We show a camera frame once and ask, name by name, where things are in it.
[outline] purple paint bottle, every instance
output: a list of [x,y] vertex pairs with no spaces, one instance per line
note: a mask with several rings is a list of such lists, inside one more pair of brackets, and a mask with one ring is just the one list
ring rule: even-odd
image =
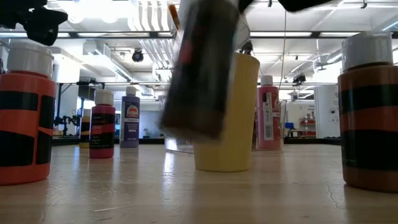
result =
[[127,86],[126,96],[122,97],[120,125],[120,147],[138,147],[139,144],[139,97],[136,89]]

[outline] black stripe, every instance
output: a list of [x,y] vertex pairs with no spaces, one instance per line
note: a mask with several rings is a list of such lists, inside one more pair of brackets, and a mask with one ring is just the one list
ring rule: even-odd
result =
[[115,119],[115,114],[93,113],[91,125],[114,124]]
[[36,93],[0,91],[0,110],[37,111],[39,96]]
[[114,147],[114,132],[90,135],[90,149],[111,149]]
[[340,113],[382,106],[398,106],[398,85],[373,85],[342,91]]
[[33,163],[33,137],[0,131],[0,142],[0,167],[29,166]]
[[39,131],[37,135],[36,164],[47,164],[51,161],[52,136]]
[[39,126],[42,128],[52,129],[54,125],[54,107],[55,98],[51,96],[42,96],[40,106]]
[[80,132],[89,131],[90,130],[90,122],[82,122],[80,124]]
[[343,164],[359,169],[398,171],[398,132],[354,130],[341,134]]
[[80,142],[90,142],[90,135],[89,134],[81,134]]

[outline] table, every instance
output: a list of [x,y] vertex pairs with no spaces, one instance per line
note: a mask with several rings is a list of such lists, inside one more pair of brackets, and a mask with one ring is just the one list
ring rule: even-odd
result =
[[54,147],[47,180],[0,187],[1,223],[398,223],[398,195],[354,189],[339,146],[252,154],[246,172],[195,170],[164,146],[115,148],[113,159]]

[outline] pink paint bottle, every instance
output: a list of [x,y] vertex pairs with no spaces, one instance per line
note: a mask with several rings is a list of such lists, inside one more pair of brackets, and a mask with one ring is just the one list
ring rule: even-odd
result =
[[95,105],[91,109],[90,158],[112,158],[114,151],[115,108],[113,92],[95,90]]
[[257,142],[258,150],[281,149],[279,90],[271,75],[263,75],[257,88]]

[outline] white bottle cap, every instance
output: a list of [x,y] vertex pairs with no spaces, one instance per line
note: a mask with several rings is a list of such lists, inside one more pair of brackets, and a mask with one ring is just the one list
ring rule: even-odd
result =
[[91,110],[90,109],[83,109],[83,117],[90,117],[91,116]]
[[260,83],[261,83],[261,85],[272,85],[272,84],[274,84],[274,79],[273,79],[272,75],[263,75],[260,78]]
[[127,86],[126,88],[126,95],[136,95],[137,89],[134,86]]
[[341,44],[343,71],[358,65],[393,63],[389,31],[367,31],[348,37]]
[[52,78],[53,59],[51,50],[46,47],[14,42],[10,45],[7,68],[10,71],[34,72]]
[[113,105],[113,92],[111,90],[95,90],[95,105]]

